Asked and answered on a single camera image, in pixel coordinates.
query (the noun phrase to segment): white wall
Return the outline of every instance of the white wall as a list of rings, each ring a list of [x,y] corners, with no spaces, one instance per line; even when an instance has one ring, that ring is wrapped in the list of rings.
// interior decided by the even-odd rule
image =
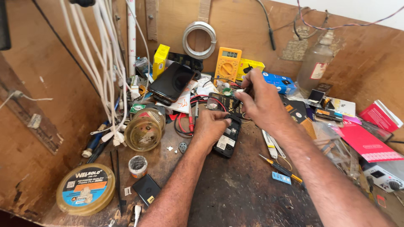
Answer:
[[[273,0],[297,6],[297,0]],[[403,0],[300,0],[300,6],[324,12],[326,9],[335,15],[374,22],[396,12],[404,6]],[[404,9],[396,15],[378,23],[404,31]]]

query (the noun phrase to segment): yellow screwdriver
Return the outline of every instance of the yellow screwdriver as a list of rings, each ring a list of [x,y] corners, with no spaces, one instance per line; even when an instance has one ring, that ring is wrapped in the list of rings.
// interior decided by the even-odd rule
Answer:
[[[289,171],[289,170],[287,170],[285,167],[279,165],[279,164],[276,163],[276,162],[273,162],[273,161],[271,161],[271,160],[265,158],[265,157],[262,156],[261,154],[260,154],[259,156],[261,156],[262,158],[264,158],[267,162],[269,162],[269,164],[271,164],[271,166],[275,167],[275,169],[281,171],[281,172],[282,172],[283,174],[285,174],[286,176],[295,179],[295,180],[296,180],[297,182],[299,182],[300,184],[303,182],[302,179],[300,179],[300,178],[298,178],[296,175],[292,174],[292,172]]]

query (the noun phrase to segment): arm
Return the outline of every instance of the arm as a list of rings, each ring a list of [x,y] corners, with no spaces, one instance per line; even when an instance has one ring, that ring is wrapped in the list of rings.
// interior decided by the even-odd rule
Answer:
[[[139,227],[187,226],[192,195],[205,157],[230,125],[230,119],[223,120],[227,114],[220,111],[201,111],[187,152],[148,208]]]
[[[300,125],[293,122],[276,87],[267,84],[259,70],[251,70],[242,87],[251,82],[254,99],[244,92],[236,94],[243,102],[243,112],[286,150],[302,175],[323,225],[394,226],[318,150]]]

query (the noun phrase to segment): red booklet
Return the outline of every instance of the red booklet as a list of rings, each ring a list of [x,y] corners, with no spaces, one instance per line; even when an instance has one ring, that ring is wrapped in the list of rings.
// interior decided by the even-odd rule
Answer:
[[[379,100],[362,111],[359,116],[388,132],[393,132],[403,125],[403,122]]]
[[[368,162],[404,160],[404,158],[385,143],[377,139],[357,123],[344,120],[342,137]]]

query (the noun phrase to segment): glass bottle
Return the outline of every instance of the glass bottle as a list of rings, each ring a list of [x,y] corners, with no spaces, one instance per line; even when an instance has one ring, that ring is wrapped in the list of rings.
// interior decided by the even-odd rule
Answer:
[[[317,86],[323,76],[328,64],[334,57],[333,50],[330,49],[334,39],[334,31],[329,30],[320,42],[311,47],[303,58],[303,63],[297,74],[297,82],[300,93],[307,99],[311,91]]]

